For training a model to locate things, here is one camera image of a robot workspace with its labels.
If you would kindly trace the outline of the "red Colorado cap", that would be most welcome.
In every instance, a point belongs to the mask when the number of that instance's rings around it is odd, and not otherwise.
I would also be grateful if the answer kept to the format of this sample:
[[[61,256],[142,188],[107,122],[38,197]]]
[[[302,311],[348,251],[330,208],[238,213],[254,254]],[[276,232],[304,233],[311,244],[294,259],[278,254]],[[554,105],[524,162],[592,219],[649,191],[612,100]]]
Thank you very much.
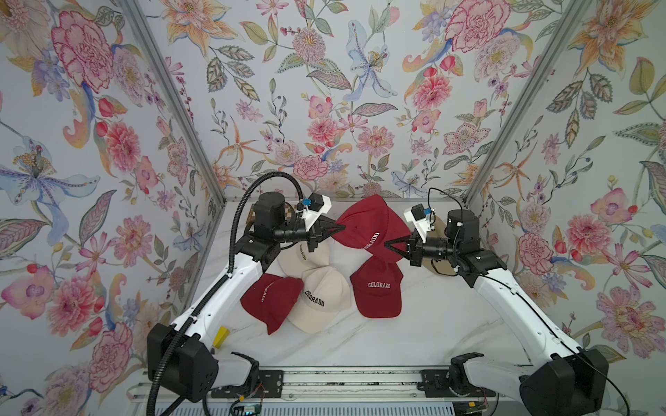
[[[358,311],[370,319],[398,317],[402,312],[402,279],[396,263],[369,258],[350,277]]]

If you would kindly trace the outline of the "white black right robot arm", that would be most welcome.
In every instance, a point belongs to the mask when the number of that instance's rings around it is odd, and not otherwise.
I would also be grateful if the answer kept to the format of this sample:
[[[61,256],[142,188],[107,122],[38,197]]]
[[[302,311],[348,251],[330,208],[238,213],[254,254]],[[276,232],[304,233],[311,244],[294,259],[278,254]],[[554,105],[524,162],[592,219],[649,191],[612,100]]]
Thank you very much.
[[[471,211],[447,215],[446,236],[431,236],[434,213],[423,205],[404,213],[414,225],[407,237],[385,247],[419,267],[426,259],[446,260],[471,289],[501,316],[530,361],[526,367],[481,353],[454,357],[447,386],[458,396],[491,390],[517,400],[532,415],[587,415],[603,403],[609,362],[596,349],[585,349],[543,312],[520,287],[504,261],[480,245],[480,220]]]

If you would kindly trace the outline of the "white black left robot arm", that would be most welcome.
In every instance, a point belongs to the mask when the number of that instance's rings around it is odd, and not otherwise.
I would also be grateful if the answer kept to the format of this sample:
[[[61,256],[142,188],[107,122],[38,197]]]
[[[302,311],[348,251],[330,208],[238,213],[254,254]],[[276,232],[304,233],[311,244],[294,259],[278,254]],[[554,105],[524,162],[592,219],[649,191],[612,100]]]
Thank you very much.
[[[161,388],[175,393],[176,403],[196,403],[216,388],[251,382],[257,364],[240,353],[213,355],[221,329],[248,289],[268,270],[283,247],[305,244],[314,251],[343,227],[328,218],[331,199],[318,193],[302,199],[293,214],[284,196],[267,192],[253,206],[254,221],[242,237],[232,237],[231,260],[207,292],[170,324],[158,324],[147,336],[147,414],[157,413]]]

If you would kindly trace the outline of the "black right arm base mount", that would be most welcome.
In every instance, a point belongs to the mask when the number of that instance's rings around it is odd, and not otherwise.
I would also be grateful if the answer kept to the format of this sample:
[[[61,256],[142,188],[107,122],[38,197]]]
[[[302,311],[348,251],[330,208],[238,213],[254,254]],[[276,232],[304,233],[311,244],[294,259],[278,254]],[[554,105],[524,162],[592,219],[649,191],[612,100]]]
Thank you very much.
[[[467,353],[452,358],[446,369],[423,369],[417,389],[425,393],[427,398],[463,398],[473,395],[496,397],[497,393],[492,390],[473,386],[466,376],[464,364],[478,357],[483,355]]]

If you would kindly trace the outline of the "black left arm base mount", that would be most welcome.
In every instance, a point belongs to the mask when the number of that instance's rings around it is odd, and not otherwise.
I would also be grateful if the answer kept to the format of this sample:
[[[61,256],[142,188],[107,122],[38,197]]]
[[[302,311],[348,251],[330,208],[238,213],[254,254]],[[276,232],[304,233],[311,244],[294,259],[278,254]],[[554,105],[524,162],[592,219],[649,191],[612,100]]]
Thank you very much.
[[[284,370],[264,369],[249,355],[232,352],[219,359],[219,372],[209,395],[213,399],[280,399]]]

